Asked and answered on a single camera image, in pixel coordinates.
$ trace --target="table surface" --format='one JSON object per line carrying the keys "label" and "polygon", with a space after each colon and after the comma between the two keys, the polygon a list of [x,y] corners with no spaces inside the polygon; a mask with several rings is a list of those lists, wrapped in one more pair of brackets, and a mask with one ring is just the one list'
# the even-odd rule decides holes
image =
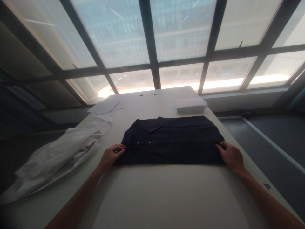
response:
{"label": "table surface", "polygon": [[[118,94],[124,109],[98,151],[58,182],[28,198],[7,205],[4,216],[13,228],[44,228],[96,168],[105,149],[120,143],[136,119],[185,117],[175,111],[176,99],[196,98],[191,87]],[[88,115],[77,127],[90,122]],[[209,108],[204,113],[226,141],[238,147],[253,177],[285,208],[300,218],[264,176]],[[111,168],[98,183],[79,228],[269,228],[238,178],[226,166],[136,165]]]}

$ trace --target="window pane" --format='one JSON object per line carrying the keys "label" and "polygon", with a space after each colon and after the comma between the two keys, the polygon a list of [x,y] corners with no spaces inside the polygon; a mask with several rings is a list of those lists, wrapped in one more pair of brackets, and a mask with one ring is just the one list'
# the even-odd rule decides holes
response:
{"label": "window pane", "polygon": [[2,22],[0,38],[0,66],[11,76],[21,80],[51,75]]}
{"label": "window pane", "polygon": [[97,104],[114,94],[104,75],[68,79],[67,82],[87,104]]}
{"label": "window pane", "polygon": [[45,105],[43,105],[41,102],[39,102],[37,99],[35,99],[33,96],[31,96],[29,93],[27,93],[22,88],[17,87],[17,86],[12,86],[12,87],[7,87],[7,89],[9,89],[12,93],[14,93],[24,102],[29,104],[35,110],[46,109]]}
{"label": "window pane", "polygon": [[26,86],[51,108],[65,108],[80,105],[59,81],[27,84]]}
{"label": "window pane", "polygon": [[228,0],[215,50],[259,45],[282,0]]}
{"label": "window pane", "polygon": [[110,74],[120,94],[154,90],[153,75],[150,69]]}
{"label": "window pane", "polygon": [[289,19],[273,47],[305,44],[305,0],[302,0]]}
{"label": "window pane", "polygon": [[216,0],[151,0],[158,62],[205,56]]}
{"label": "window pane", "polygon": [[161,88],[191,86],[198,92],[203,63],[159,68]]}
{"label": "window pane", "polygon": [[248,89],[284,85],[305,61],[305,51],[268,55]]}
{"label": "window pane", "polygon": [[59,0],[3,0],[63,69],[96,66]]}
{"label": "window pane", "polygon": [[238,90],[256,57],[210,62],[202,93]]}
{"label": "window pane", "polygon": [[149,63],[138,0],[72,0],[107,68]]}

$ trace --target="folded shirt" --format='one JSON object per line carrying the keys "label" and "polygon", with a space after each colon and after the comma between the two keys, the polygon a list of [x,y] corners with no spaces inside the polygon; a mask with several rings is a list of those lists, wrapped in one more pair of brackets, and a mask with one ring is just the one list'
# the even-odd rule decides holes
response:
{"label": "folded shirt", "polygon": [[202,98],[177,99],[177,113],[203,112],[207,103]]}

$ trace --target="white cloth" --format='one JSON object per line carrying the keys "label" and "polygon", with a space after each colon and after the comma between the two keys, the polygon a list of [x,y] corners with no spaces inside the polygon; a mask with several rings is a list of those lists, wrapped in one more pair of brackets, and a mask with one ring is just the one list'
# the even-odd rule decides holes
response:
{"label": "white cloth", "polygon": [[0,196],[0,204],[26,197],[71,172],[97,150],[98,142],[111,125],[111,117],[96,115],[85,129],[67,129],[59,139],[36,150],[17,170],[18,178]]}
{"label": "white cloth", "polygon": [[177,99],[176,110],[179,114],[201,113],[207,107],[203,98]]}

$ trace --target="white paper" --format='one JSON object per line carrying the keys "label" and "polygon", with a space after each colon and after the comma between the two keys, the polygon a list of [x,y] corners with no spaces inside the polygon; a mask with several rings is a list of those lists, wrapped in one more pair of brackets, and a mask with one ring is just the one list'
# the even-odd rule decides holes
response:
{"label": "white paper", "polygon": [[107,111],[107,112],[96,112],[95,114],[98,115],[98,114],[106,114],[108,112],[112,112],[112,111],[115,111],[115,110],[119,110],[119,109],[123,109],[125,107],[125,103],[126,103],[126,100],[121,100],[111,111]]}
{"label": "white paper", "polygon": [[95,106],[93,106],[88,112],[96,112],[96,113],[107,113],[109,111],[112,111],[115,106],[118,105],[120,100],[114,100],[114,101],[103,101],[99,102]]}

